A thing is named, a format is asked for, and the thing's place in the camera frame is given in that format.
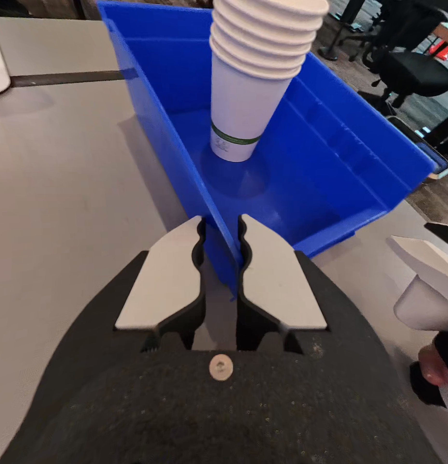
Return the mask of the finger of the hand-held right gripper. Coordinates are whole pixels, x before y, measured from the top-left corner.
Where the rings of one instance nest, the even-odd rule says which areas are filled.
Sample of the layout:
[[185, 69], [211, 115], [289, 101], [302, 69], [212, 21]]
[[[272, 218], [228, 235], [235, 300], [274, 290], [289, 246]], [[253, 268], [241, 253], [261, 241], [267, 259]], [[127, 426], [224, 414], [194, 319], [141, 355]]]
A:
[[448, 254], [400, 236], [391, 236], [390, 247], [415, 273], [394, 305], [396, 318], [415, 330], [448, 331]]
[[424, 228], [448, 244], [448, 224], [438, 222], [426, 222], [424, 224]]

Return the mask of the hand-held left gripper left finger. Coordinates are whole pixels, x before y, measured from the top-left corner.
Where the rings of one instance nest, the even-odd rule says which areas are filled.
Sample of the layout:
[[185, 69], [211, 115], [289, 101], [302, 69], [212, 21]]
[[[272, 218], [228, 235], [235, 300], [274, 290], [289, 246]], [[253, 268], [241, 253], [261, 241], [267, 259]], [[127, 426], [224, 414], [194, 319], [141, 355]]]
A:
[[162, 337], [177, 333], [191, 349], [206, 314], [205, 218], [194, 216], [169, 231], [147, 252], [115, 330], [146, 333], [143, 349], [158, 349]]

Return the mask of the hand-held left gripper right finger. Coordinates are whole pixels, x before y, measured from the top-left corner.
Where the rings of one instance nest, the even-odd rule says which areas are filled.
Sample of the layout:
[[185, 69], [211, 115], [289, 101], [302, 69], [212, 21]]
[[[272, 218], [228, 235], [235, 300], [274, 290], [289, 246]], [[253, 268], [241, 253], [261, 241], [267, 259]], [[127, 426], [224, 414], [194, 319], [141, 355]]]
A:
[[237, 350], [301, 351], [296, 334], [327, 322], [294, 248], [249, 214], [238, 218]]

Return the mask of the blue plastic bin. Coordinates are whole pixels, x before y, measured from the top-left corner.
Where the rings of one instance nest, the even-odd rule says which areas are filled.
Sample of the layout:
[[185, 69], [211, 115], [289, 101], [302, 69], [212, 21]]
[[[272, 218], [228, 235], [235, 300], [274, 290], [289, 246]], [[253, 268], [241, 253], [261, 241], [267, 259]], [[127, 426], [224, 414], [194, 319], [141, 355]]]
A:
[[137, 119], [205, 252], [237, 294], [238, 216], [312, 258], [394, 209], [434, 163], [309, 53], [250, 159], [210, 149], [211, 9], [100, 1]]

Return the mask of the stack of white paper cups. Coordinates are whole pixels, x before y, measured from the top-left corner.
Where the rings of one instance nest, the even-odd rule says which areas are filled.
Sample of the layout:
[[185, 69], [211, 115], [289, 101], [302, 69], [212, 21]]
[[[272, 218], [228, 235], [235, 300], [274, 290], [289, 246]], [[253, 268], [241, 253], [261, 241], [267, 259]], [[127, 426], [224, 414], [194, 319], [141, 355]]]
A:
[[329, 11], [325, 0], [213, 1], [210, 147], [248, 160]]

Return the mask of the person's right hand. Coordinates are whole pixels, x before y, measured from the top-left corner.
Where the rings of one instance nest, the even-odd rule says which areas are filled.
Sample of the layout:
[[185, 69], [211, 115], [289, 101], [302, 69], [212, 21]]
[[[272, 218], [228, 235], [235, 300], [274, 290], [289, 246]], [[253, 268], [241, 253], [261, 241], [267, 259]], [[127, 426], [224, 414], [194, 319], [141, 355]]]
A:
[[430, 384], [441, 387], [446, 383], [446, 365], [434, 344], [426, 345], [419, 351], [418, 361], [424, 379]]

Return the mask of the black office chair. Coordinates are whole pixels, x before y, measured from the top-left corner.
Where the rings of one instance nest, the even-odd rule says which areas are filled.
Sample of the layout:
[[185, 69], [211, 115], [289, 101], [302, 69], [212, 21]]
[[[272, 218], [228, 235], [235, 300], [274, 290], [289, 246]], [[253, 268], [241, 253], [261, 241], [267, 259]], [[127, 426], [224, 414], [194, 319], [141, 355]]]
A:
[[434, 97], [448, 91], [448, 69], [430, 55], [377, 50], [375, 57], [366, 66], [385, 85], [380, 105], [398, 109], [408, 96]]

